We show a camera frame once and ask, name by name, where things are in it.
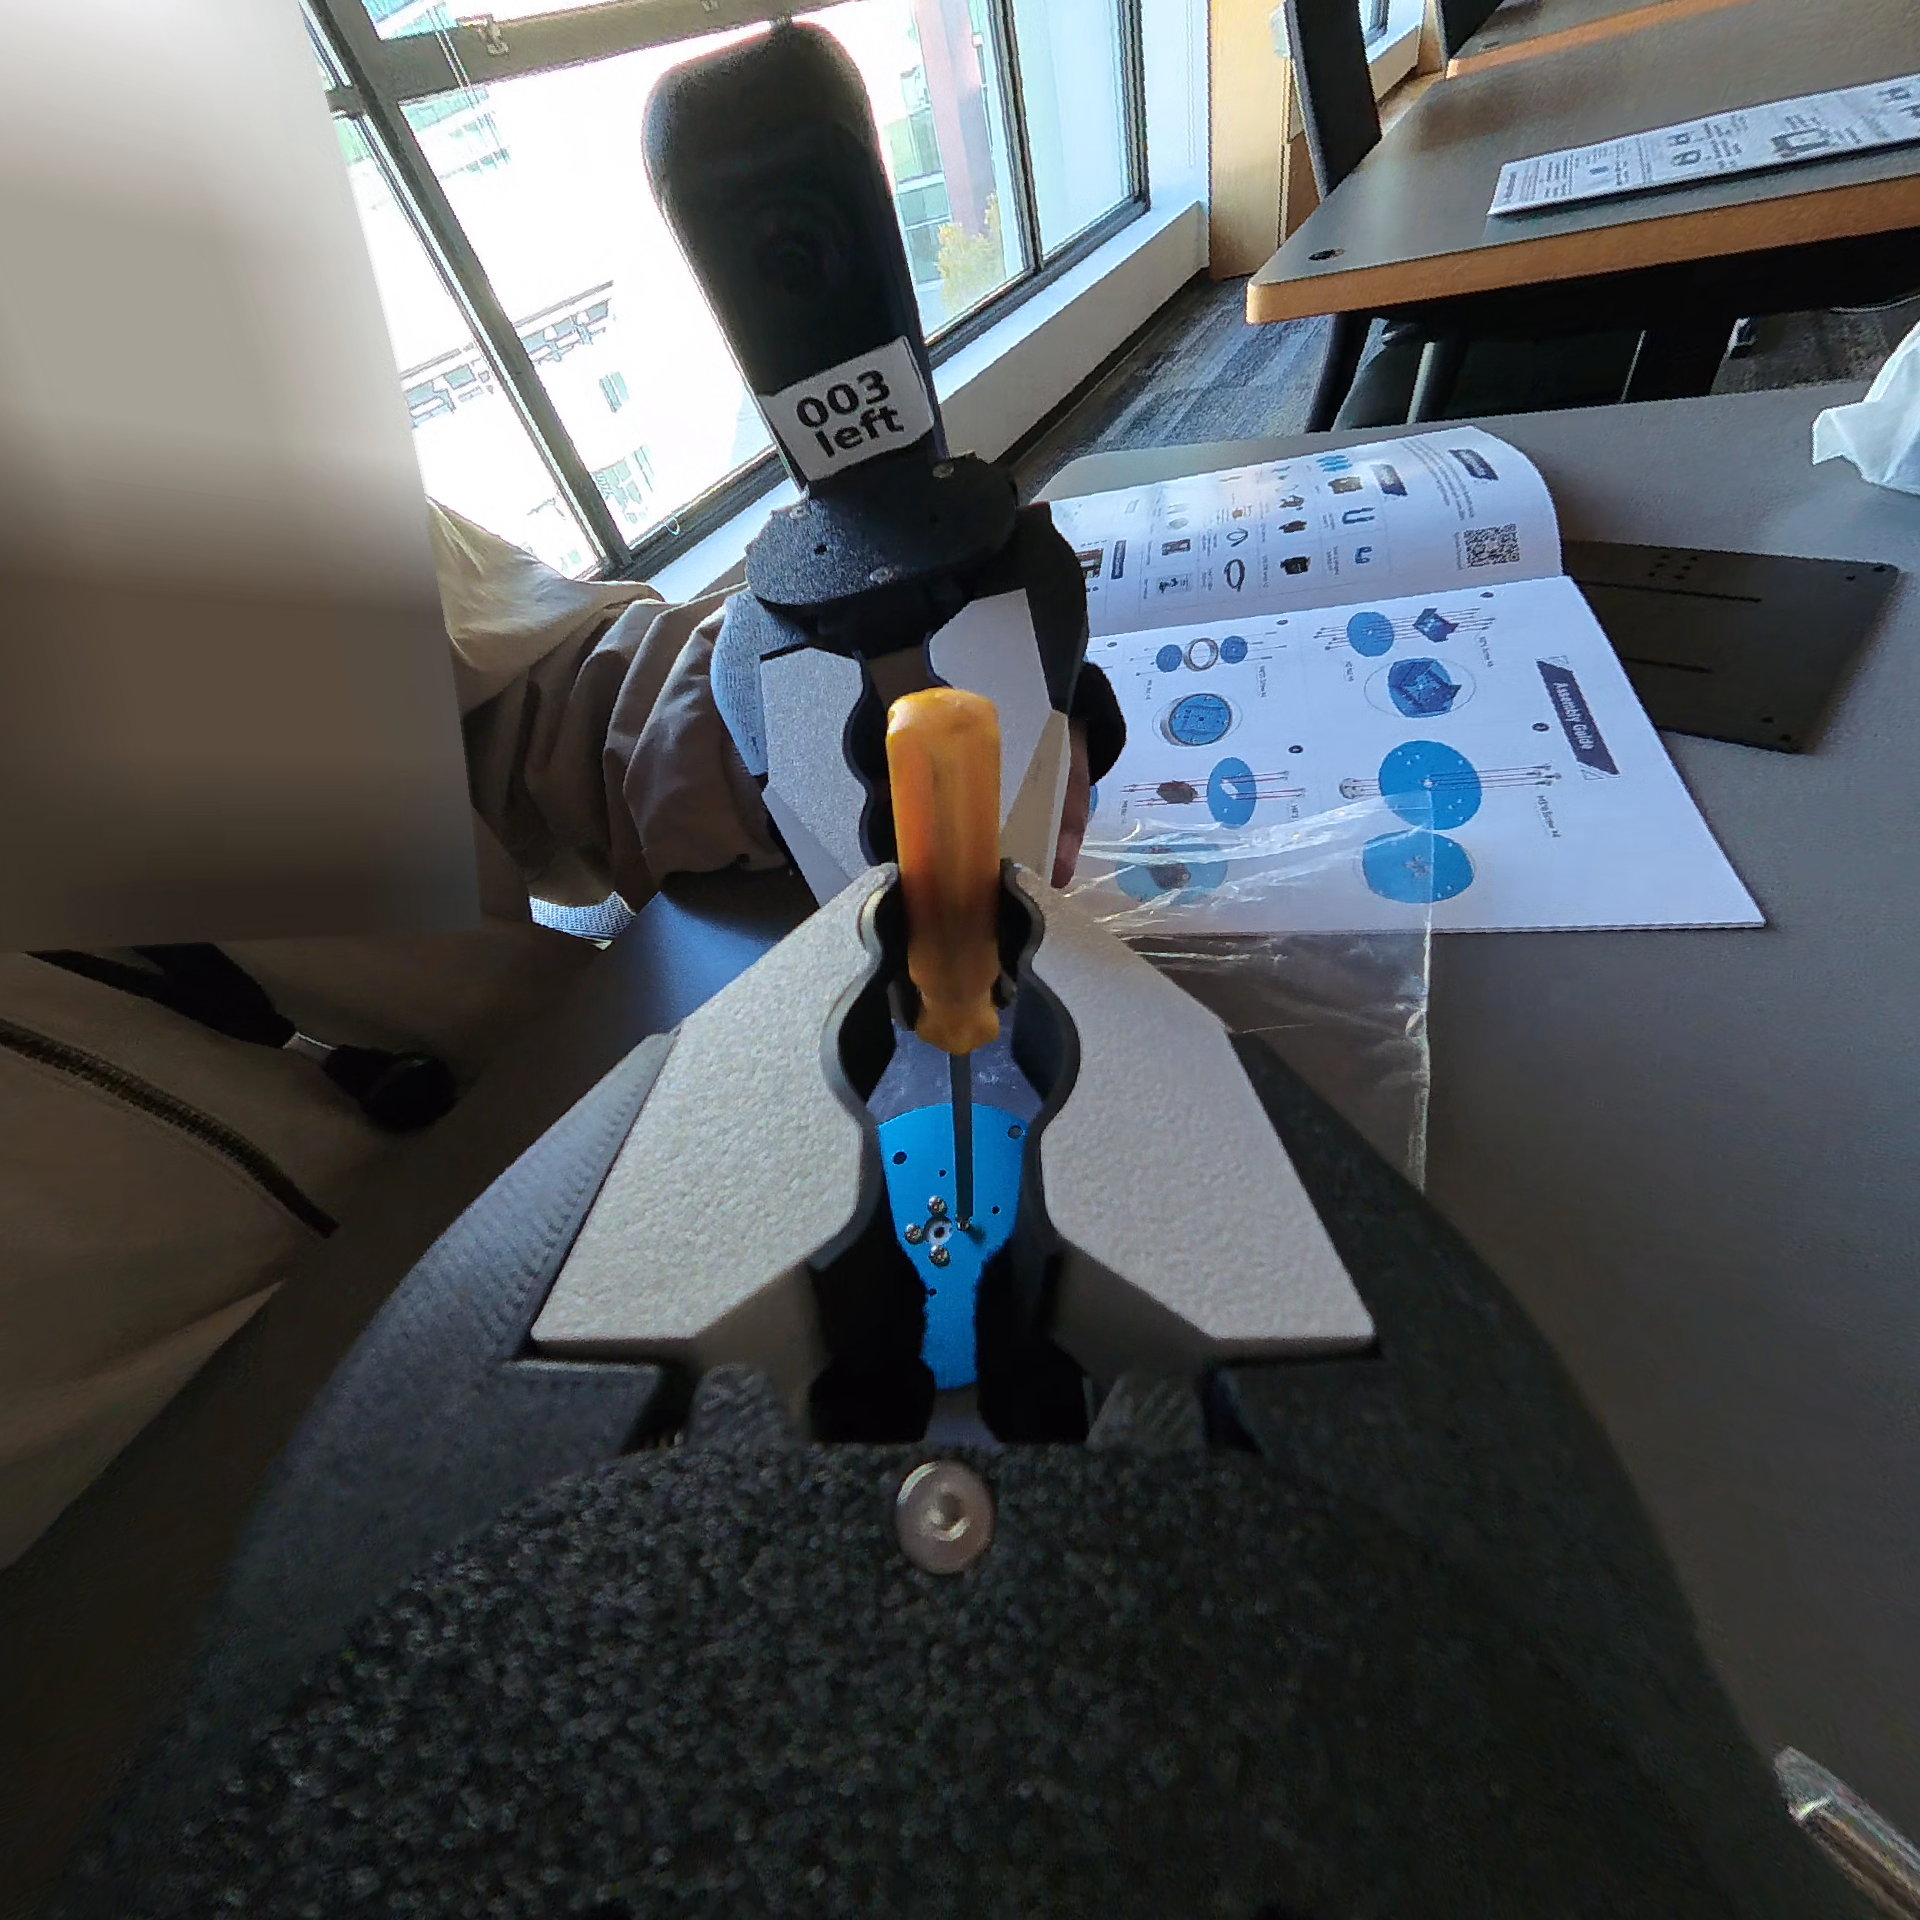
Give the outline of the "black office chair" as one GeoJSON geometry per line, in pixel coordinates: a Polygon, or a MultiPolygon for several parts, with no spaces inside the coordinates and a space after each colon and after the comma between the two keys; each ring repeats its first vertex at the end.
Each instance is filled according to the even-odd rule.
{"type": "MultiPolygon", "coordinates": [[[[1380,120],[1355,2],[1285,2],[1287,54],[1313,178],[1322,200],[1378,144],[1380,120]]],[[[1444,415],[1467,343],[1388,321],[1380,354],[1362,362],[1371,319],[1338,313],[1313,388],[1308,430],[1395,424],[1444,415]]]]}

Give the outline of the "person's beige jacket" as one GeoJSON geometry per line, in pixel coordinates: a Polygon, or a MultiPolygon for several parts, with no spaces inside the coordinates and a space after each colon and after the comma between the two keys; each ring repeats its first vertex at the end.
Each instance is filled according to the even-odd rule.
{"type": "Polygon", "coordinates": [[[4,1564],[329,1233],[395,1141],[320,1068],[4,956],[4,1564]]]}

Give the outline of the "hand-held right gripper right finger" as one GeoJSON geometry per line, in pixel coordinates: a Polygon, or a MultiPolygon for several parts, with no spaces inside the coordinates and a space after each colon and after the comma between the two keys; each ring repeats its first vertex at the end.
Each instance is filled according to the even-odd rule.
{"type": "Polygon", "coordinates": [[[1080,1362],[1355,1352],[1377,1327],[1229,1031],[1035,873],[1029,972],[1076,1044],[1040,1127],[1063,1246],[1053,1336],[1080,1362]]]}

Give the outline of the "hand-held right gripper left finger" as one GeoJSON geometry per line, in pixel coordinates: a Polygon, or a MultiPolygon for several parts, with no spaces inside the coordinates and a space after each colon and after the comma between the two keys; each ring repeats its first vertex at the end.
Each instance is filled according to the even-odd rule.
{"type": "Polygon", "coordinates": [[[679,1024],[536,1318],[541,1352],[818,1352],[810,1269],[874,1213],[836,1031],[876,977],[883,861],[679,1024]]]}

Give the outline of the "black metal plate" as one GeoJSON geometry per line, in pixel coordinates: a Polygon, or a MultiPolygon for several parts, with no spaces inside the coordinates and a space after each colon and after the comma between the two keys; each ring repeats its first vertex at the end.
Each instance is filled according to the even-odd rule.
{"type": "Polygon", "coordinates": [[[1903,580],[1660,544],[1567,541],[1564,560],[1657,729],[1768,751],[1811,745],[1903,580]]]}

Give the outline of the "printed paper sheet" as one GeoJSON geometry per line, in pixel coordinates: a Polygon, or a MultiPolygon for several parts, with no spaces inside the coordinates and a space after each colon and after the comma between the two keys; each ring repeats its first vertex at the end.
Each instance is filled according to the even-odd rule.
{"type": "Polygon", "coordinates": [[[1712,112],[1672,127],[1512,160],[1491,217],[1912,146],[1919,76],[1712,112]]]}

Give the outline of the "teal round metal plate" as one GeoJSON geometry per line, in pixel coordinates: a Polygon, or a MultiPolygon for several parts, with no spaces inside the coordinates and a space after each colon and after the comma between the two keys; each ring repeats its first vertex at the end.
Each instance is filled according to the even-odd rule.
{"type": "Polygon", "coordinates": [[[1023,1190],[1026,1125],[975,1104],[975,1207],[961,1222],[953,1183],[952,1102],[905,1110],[879,1127],[897,1238],[927,1289],[922,1354],[940,1389],[977,1381],[977,1294],[1011,1238],[1023,1190]]]}

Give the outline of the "grey desk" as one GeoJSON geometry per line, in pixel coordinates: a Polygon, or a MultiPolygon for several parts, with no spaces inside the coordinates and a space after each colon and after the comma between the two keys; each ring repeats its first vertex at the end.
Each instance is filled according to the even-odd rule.
{"type": "MultiPolygon", "coordinates": [[[[1811,461],[1857,382],[1506,415],[1573,538],[1887,561],[1808,753],[1676,737],[1748,932],[1447,934],[1426,1194],[1608,1423],[1752,1735],[1916,1834],[1916,500],[1811,461]]],[[[800,908],[659,902],[4,1572],[4,1914],[176,1679],[308,1400],[546,1125],[800,908]]]]}

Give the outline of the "white crumpled plastic bag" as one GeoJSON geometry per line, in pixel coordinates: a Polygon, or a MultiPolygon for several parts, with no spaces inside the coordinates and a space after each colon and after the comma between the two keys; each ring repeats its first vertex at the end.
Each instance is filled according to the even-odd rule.
{"type": "Polygon", "coordinates": [[[1813,420],[1813,463],[1845,460],[1879,489],[1920,494],[1920,326],[1900,341],[1868,392],[1813,420]]]}

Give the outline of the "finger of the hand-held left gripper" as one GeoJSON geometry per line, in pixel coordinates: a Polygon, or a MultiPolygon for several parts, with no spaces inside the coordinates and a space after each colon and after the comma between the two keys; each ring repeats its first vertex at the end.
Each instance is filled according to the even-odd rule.
{"type": "Polygon", "coordinates": [[[1000,850],[1051,880],[1072,768],[1069,719],[1049,695],[1026,591],[977,599],[932,633],[932,677],[1000,716],[1000,850]]]}
{"type": "Polygon", "coordinates": [[[856,656],[793,648],[760,665],[764,805],[816,902],[891,854],[881,826],[876,686],[856,656]]]}

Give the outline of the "assembly guide booklet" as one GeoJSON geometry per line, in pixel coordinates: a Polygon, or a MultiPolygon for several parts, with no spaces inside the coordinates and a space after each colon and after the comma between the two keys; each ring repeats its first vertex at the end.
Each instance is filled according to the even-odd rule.
{"type": "Polygon", "coordinates": [[[1125,751],[1074,896],[1115,930],[1762,917],[1474,424],[1051,505],[1125,751]]]}

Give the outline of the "clear plastic bag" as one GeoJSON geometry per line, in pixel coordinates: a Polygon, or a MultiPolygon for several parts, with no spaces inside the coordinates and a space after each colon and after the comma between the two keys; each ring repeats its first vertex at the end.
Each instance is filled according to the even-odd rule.
{"type": "Polygon", "coordinates": [[[1377,797],[1224,825],[1208,805],[1122,813],[1097,789],[1069,901],[1264,1038],[1425,1188],[1431,909],[1373,896],[1361,854],[1405,826],[1377,797]]]}

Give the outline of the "wood edged office table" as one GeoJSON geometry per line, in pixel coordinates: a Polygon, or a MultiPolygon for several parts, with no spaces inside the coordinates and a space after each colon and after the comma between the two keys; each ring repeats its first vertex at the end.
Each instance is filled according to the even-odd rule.
{"type": "Polygon", "coordinates": [[[1906,2],[1541,5],[1491,17],[1245,287],[1256,325],[1380,313],[1916,226],[1916,149],[1492,220],[1508,160],[1900,77],[1906,2]]]}

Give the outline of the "yellow handled screwdriver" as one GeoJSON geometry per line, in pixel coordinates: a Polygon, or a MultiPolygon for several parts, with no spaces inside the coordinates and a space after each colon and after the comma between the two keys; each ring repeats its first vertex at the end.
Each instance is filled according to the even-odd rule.
{"type": "Polygon", "coordinates": [[[1001,734],[991,698],[904,695],[888,716],[914,1028],[952,1061],[953,1215],[975,1213],[970,1054],[1000,1036],[1001,734]]]}

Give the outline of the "large window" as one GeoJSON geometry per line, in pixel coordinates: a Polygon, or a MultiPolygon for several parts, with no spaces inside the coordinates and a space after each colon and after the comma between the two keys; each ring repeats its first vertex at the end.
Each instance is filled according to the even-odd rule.
{"type": "Polygon", "coordinates": [[[961,449],[1208,263],[1208,5],[305,5],[426,489],[564,573],[687,585],[784,480],[641,160],[661,76],[775,16],[856,61],[961,449]]]}

